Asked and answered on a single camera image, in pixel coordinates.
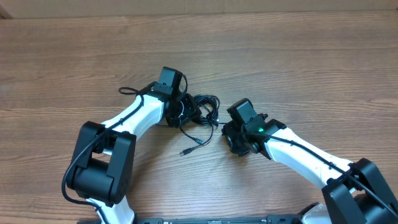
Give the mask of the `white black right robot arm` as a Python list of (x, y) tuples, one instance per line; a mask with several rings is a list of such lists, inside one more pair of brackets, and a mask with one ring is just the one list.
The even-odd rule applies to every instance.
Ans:
[(284, 123), (256, 113), (247, 98), (227, 112), (231, 121), (222, 135), (233, 154), (262, 154), (321, 190), (325, 202), (305, 208), (299, 223), (397, 223), (397, 199), (375, 163), (352, 162), (317, 148)]

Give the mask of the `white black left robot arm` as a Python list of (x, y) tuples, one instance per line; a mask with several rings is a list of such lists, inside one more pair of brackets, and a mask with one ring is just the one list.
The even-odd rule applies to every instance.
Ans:
[(98, 223), (134, 223), (136, 215), (127, 202), (136, 142), (163, 119), (178, 127), (192, 106), (186, 76), (163, 67), (159, 80), (137, 90), (121, 87), (122, 95), (134, 102), (112, 119), (86, 122), (81, 128), (65, 171), (61, 191), (65, 200), (88, 205), (99, 216)]

